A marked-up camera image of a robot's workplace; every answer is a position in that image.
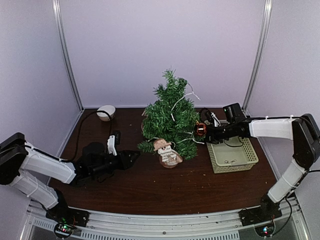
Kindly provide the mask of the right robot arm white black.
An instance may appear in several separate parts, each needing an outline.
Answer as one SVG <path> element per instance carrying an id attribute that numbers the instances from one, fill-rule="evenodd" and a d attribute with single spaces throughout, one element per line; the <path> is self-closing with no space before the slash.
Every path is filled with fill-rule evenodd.
<path id="1" fill-rule="evenodd" d="M 292 159 L 277 182 L 261 198 L 256 210 L 259 220 L 268 220 L 280 202 L 289 196 L 310 172 L 320 157 L 320 129 L 312 114 L 301 116 L 246 115 L 239 103 L 223 107 L 226 123 L 221 124 L 212 111 L 202 108 L 200 120 L 204 122 L 204 140 L 220 144 L 238 137 L 243 139 L 284 140 L 292 144 Z"/>

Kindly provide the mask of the small green christmas tree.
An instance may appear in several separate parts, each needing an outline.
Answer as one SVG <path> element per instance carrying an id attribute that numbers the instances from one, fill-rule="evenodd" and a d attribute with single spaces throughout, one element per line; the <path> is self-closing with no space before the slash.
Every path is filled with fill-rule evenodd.
<path id="1" fill-rule="evenodd" d="M 165 139 L 185 160 L 197 156 L 202 137 L 194 135 L 194 127 L 200 122 L 192 97 L 200 98 L 192 85 L 184 78 L 175 76 L 173 69 L 166 69 L 162 76 L 165 84 L 159 83 L 153 90 L 157 100 L 143 112 L 141 123 L 143 141 L 137 145 L 144 153 L 154 151 L 154 142 Z"/>

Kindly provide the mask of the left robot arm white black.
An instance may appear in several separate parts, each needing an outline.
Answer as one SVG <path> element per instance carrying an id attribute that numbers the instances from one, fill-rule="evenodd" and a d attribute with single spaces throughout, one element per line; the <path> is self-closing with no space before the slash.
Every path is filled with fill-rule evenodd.
<path id="1" fill-rule="evenodd" d="M 118 136 L 111 135 L 107 145 L 92 142 L 82 149 L 77 161 L 66 160 L 44 152 L 17 132 L 0 144 L 0 183 L 9 185 L 38 201 L 61 222 L 72 218 L 72 211 L 62 194 L 39 181 L 32 172 L 46 175 L 64 184 L 80 186 L 88 180 L 131 168 L 140 152 L 116 149 Z"/>

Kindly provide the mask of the red bauble ornament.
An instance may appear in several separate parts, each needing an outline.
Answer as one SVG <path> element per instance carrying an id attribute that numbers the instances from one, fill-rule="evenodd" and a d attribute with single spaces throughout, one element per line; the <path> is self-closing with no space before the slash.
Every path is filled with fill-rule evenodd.
<path id="1" fill-rule="evenodd" d="M 207 125 L 203 122 L 197 122 L 194 126 L 194 134 L 202 137 L 207 133 Z"/>

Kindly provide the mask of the white round ornament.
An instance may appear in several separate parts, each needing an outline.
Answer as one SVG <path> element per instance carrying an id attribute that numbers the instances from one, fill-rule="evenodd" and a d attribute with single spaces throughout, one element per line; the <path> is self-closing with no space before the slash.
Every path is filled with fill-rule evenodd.
<path id="1" fill-rule="evenodd" d="M 153 143 L 153 147 L 153 150 L 159 155 L 159 162 L 163 167 L 173 169 L 183 162 L 183 158 L 172 148 L 171 142 L 159 138 Z"/>

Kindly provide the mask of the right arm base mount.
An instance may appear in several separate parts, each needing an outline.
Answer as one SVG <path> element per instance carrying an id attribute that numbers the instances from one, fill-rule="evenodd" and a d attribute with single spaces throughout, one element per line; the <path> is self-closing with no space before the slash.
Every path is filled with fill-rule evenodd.
<path id="1" fill-rule="evenodd" d="M 243 208 L 238 212 L 242 226 L 255 225 L 268 222 L 282 216 L 280 202 L 273 202 L 272 199 L 264 194 L 260 199 L 260 206 L 253 208 Z"/>

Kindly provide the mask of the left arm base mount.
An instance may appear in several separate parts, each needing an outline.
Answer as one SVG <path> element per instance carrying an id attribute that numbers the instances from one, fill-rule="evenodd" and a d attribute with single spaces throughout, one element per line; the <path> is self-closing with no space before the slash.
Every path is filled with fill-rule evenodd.
<path id="1" fill-rule="evenodd" d="M 57 204 L 52 208 L 47 208 L 46 217 L 74 227 L 86 227 L 89 220 L 89 212 L 85 210 L 70 208 L 64 195 L 59 190 L 57 193 Z"/>

